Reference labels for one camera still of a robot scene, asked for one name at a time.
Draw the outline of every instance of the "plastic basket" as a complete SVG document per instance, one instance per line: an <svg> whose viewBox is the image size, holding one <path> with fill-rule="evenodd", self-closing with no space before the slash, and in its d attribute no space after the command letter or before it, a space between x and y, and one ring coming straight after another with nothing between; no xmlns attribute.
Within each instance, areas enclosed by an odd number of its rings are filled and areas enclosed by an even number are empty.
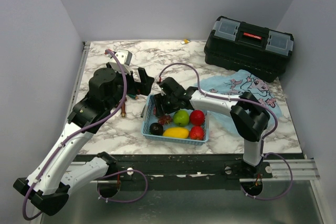
<svg viewBox="0 0 336 224"><path fill-rule="evenodd" d="M205 142L209 139L209 118L207 115L207 111L203 111L205 115L205 121L202 125L203 131L204 131L204 138L203 140L192 140L190 138L175 138L175 137L166 137L166 136L156 136L152 135L149 132L149 127L152 123L158 122L158 118L153 114L154 110L154 96L150 95L147 98L147 103L145 107L145 113L143 116L143 122L141 127L141 133L144 135L144 137L148 140L155 140L155 141L166 141L166 142L173 142L173 143L180 143L180 144L193 144L193 145L203 145ZM163 126L164 130L167 130L171 127L177 127L173 122L170 124L166 124ZM189 123L185 128L187 128L189 131L193 125Z"/></svg>

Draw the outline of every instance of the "wooden stick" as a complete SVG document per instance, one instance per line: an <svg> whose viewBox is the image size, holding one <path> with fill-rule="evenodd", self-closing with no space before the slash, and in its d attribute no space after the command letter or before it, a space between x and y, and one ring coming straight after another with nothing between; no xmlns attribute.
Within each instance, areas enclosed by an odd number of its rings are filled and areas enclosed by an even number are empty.
<svg viewBox="0 0 336 224"><path fill-rule="evenodd" d="M125 98L125 101L121 106L121 117L122 118L126 117L126 101L127 101L127 98Z"/></svg>

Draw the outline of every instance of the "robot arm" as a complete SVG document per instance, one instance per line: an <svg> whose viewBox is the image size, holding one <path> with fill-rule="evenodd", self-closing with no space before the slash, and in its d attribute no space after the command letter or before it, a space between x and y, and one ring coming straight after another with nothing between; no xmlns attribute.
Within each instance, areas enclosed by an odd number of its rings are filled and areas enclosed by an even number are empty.
<svg viewBox="0 0 336 224"><path fill-rule="evenodd" d="M267 128L270 115L264 108L248 102L258 103L252 93L234 96L216 94L218 98L211 98L203 95L196 87L185 90L171 77L163 80L159 86L162 93L154 97L158 116L179 109L207 110L230 116L238 133L244 138L243 166L249 173L256 172L262 161L261 135Z"/></svg>
<svg viewBox="0 0 336 224"><path fill-rule="evenodd" d="M138 68L141 81L136 82L133 78L133 72L128 68L132 54L126 50L118 50L115 52L115 56L127 74L127 94L148 95L151 92L154 78L149 77L143 68ZM79 133L66 144L63 143L72 133L110 115L111 110L118 105L123 95L123 79L120 72L121 70L114 60L107 63L105 68L94 72L93 77L89 80L88 93L73 107L68 116L68 123L46 158L27 178L18 178L15 181L14 188L24 196L33 185L29 199L42 212L48 215L56 214L65 205L71 193L86 183L104 176L110 165L115 163L110 155L100 153L86 165L66 173L78 152L97 133L102 124ZM36 181L37 175L50 157L53 157L51 162L39 181Z"/></svg>

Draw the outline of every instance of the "gray wall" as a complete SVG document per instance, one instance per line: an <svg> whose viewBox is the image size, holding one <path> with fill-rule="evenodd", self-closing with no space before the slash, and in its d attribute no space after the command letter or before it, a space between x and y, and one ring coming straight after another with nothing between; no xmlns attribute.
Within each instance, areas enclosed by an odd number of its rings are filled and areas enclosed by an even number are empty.
<svg viewBox="0 0 336 224"><path fill-rule="evenodd" d="M83 46L60 0L0 6L0 223L27 223L13 182L58 138Z"/></svg>
<svg viewBox="0 0 336 224"><path fill-rule="evenodd" d="M276 28L292 0L62 0L84 40L207 39L226 15Z"/></svg>
<svg viewBox="0 0 336 224"><path fill-rule="evenodd" d="M303 150L314 157L330 208L336 209L336 0L293 0L279 29L295 50L281 80Z"/></svg>

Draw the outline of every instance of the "red apple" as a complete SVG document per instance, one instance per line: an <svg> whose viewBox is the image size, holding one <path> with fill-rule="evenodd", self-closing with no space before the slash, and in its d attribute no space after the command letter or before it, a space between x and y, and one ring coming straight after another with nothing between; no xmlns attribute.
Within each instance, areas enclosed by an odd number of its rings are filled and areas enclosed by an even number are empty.
<svg viewBox="0 0 336 224"><path fill-rule="evenodd" d="M194 126L189 132L189 137L193 140L203 140L204 131L200 126Z"/></svg>
<svg viewBox="0 0 336 224"><path fill-rule="evenodd" d="M201 126L205 121L205 115L201 110L194 110L191 112L189 119L195 126Z"/></svg>

